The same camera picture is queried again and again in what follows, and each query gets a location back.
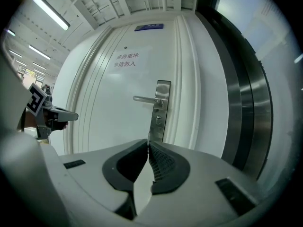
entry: ceiling light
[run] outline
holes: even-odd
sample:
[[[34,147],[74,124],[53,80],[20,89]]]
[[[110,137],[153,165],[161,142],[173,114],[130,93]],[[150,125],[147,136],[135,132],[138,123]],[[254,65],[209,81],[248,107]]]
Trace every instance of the ceiling light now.
[[[40,67],[40,68],[46,70],[46,68],[44,68],[44,67],[42,67],[42,66],[39,66],[38,64],[36,64],[36,63],[34,63],[34,62],[33,62],[33,64],[34,64],[35,66],[38,66],[38,67]]]
[[[34,71],[36,71],[36,72],[39,72],[38,70],[36,70],[36,69],[34,69]],[[44,75],[44,73],[42,73],[42,72],[39,72],[40,74],[42,74],[42,75]]]
[[[22,55],[19,55],[19,54],[17,54],[16,52],[13,52],[12,50],[9,50],[9,52],[11,52],[11,53],[13,53],[13,54],[15,54],[15,55],[17,55],[17,56],[19,56],[19,57],[22,58]]]
[[[11,31],[10,29],[6,29],[6,32],[10,33],[12,36],[15,36],[15,35],[16,35],[16,34],[15,34],[13,31]]]
[[[26,64],[24,64],[24,63],[22,63],[22,62],[20,62],[18,60],[16,60],[16,62],[20,63],[21,65],[27,66]]]
[[[36,51],[38,54],[44,56],[46,59],[51,59],[49,56],[43,54],[41,51],[37,50],[36,48],[32,47],[31,45],[29,45],[29,47],[33,50],[33,51]]]
[[[303,54],[301,54],[297,59],[295,59],[294,63],[298,63],[300,60],[302,60]]]
[[[71,26],[46,0],[33,1],[64,30],[67,30]]]

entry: door handle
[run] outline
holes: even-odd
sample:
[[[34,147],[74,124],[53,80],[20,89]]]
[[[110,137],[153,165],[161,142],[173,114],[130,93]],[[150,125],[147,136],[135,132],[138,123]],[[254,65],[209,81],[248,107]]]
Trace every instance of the door handle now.
[[[157,98],[144,97],[144,96],[133,96],[133,100],[139,101],[139,102],[144,102],[144,103],[149,103],[149,104],[155,104],[155,105],[159,105],[159,106],[163,105],[163,100],[157,99]]]

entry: white door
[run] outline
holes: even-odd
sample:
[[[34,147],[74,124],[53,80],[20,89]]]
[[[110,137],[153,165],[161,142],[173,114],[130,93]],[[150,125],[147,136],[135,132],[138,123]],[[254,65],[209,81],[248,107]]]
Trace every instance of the white door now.
[[[118,28],[108,38],[112,44],[110,48],[101,48],[107,50],[106,56],[101,57],[97,63],[99,69],[92,70],[90,75],[94,86],[87,98],[92,107],[79,112],[79,123],[84,122],[84,126],[73,137],[74,142],[78,138],[79,144],[74,144],[78,149],[81,149],[81,144],[83,151],[92,151],[147,138],[153,104],[134,101],[133,96],[155,98],[158,80],[171,81],[172,95],[174,22],[149,23],[164,23],[164,28],[135,32],[142,23]]]

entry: metal panel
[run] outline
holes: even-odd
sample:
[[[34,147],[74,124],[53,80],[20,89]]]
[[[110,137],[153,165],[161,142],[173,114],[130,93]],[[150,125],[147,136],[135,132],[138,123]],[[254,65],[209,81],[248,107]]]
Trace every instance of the metal panel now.
[[[169,104],[169,90],[170,81],[158,80],[156,89],[156,99],[161,99],[163,101],[162,105],[154,104],[152,115],[151,115],[151,128],[150,135],[151,140],[161,141],[163,140],[166,114]]]
[[[212,27],[212,25],[200,14],[196,13],[201,20],[209,35],[211,36],[216,49],[220,55],[222,66],[225,73],[227,91],[228,91],[228,127],[226,133],[226,140],[222,159],[232,164],[239,146],[240,134],[241,134],[241,95],[240,85],[237,77],[236,70],[232,59],[228,53],[226,46],[222,39]]]
[[[239,67],[242,67],[242,73],[238,73],[238,78],[241,80],[241,107],[242,112],[247,115],[242,115],[241,131],[251,130],[251,126],[248,126],[247,123],[253,117],[253,132],[252,135],[246,135],[248,132],[244,134],[241,132],[237,159],[235,159],[238,161],[237,167],[239,169],[253,179],[257,179],[266,162],[272,132],[272,104],[267,79],[254,50],[248,41],[243,38],[239,30],[214,9],[205,9],[203,13],[208,17],[209,21],[215,21],[213,23],[215,28],[219,24],[217,30],[222,31],[220,32],[222,37],[227,41],[232,41],[232,46],[237,54],[237,58],[234,61],[239,63],[236,65],[238,70]],[[251,101],[253,101],[253,110],[251,110]]]

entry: white wall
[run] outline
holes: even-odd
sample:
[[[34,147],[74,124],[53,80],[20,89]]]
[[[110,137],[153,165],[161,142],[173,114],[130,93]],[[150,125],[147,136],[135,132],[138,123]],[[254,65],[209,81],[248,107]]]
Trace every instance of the white wall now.
[[[56,82],[56,78],[45,76],[42,85],[44,86],[45,84],[47,84],[49,86],[52,86],[53,83],[55,83],[55,82]]]
[[[16,62],[15,60],[13,60],[11,65],[15,70],[18,70],[20,64],[18,62]]]
[[[185,15],[201,78],[200,124],[195,150],[222,156],[228,127],[228,93],[219,53],[207,29],[197,16]]]
[[[290,26],[271,0],[220,0],[218,11],[247,38],[264,67],[273,103],[273,132],[266,166],[259,182],[268,190],[284,169],[295,125],[302,118],[301,52]]]
[[[69,54],[67,59],[65,60],[61,71],[57,77],[57,81],[53,90],[53,104],[66,108],[68,96],[71,91],[71,87],[74,81],[77,71],[79,67],[97,38],[102,34],[103,31],[108,26],[112,27],[120,27],[125,26],[131,23],[142,22],[148,23],[151,20],[169,20],[174,19],[175,16],[188,13],[188,11],[177,12],[177,11],[170,11],[170,12],[163,12],[158,10],[152,10],[148,12],[137,12],[131,16],[121,17],[120,19],[112,20],[106,24],[101,25],[95,31],[92,31],[86,35],[86,39],[82,41],[79,45],[77,45]],[[63,131],[55,131],[50,136],[51,145],[54,146],[57,153],[59,155],[64,155],[64,138],[63,138]]]

